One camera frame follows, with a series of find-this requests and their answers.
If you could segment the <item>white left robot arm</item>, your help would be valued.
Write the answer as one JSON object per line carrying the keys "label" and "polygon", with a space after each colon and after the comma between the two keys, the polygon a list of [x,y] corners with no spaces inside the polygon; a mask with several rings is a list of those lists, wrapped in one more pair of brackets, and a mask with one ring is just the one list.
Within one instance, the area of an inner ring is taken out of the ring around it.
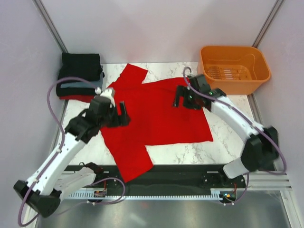
{"label": "white left robot arm", "polygon": [[119,103],[120,112],[113,97],[95,96],[89,107],[72,118],[65,128],[64,142],[60,143],[26,181],[19,180],[14,190],[20,198],[44,218],[51,216],[60,203],[71,193],[86,186],[99,187],[104,182],[103,169],[90,162],[78,172],[60,180],[62,172],[86,144],[103,127],[127,126],[130,117],[125,103]]}

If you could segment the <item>bright red t shirt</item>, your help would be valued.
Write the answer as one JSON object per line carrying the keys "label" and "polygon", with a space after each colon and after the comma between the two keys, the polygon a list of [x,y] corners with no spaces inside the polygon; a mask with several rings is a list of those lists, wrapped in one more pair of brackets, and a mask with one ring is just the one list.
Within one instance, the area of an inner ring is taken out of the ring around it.
{"label": "bright red t shirt", "polygon": [[152,161],[146,146],[211,142],[213,137],[203,110],[173,107],[178,85],[176,77],[143,83],[148,71],[127,64],[110,84],[116,102],[124,101],[131,121],[128,126],[102,128],[101,135],[124,182],[149,171]]}

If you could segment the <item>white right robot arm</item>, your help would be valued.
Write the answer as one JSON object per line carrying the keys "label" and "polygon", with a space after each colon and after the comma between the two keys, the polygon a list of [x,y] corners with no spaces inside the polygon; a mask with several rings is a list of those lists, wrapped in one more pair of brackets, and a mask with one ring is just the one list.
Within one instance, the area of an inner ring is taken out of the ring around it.
{"label": "white right robot arm", "polygon": [[259,169],[267,168],[278,159],[278,133],[274,127],[250,120],[219,88],[211,89],[204,75],[186,76],[186,85],[178,85],[173,106],[178,107],[180,98],[183,106],[199,110],[206,108],[221,118],[243,141],[243,151],[235,160],[225,164],[218,174],[218,183],[230,186],[235,178]]}

